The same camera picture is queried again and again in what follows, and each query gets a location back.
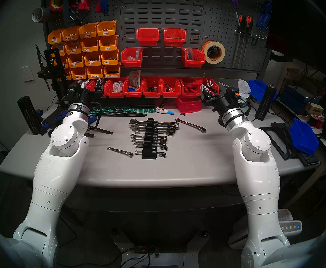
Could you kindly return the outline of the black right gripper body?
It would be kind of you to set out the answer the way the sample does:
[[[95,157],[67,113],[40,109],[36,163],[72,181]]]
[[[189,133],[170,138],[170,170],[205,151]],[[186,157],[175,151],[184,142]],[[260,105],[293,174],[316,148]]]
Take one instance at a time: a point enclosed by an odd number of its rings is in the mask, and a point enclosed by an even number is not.
[[[231,108],[226,96],[222,94],[204,96],[203,104],[205,106],[213,107],[213,112],[218,112],[219,114],[225,114],[227,110]]]

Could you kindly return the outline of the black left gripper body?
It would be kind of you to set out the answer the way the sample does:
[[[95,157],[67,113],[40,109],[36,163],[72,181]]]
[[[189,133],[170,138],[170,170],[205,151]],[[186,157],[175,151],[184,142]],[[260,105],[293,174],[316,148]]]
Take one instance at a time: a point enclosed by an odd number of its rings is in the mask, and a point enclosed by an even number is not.
[[[81,88],[79,91],[78,103],[84,104],[86,106],[91,106],[96,99],[103,97],[104,91],[90,91],[86,88]]]

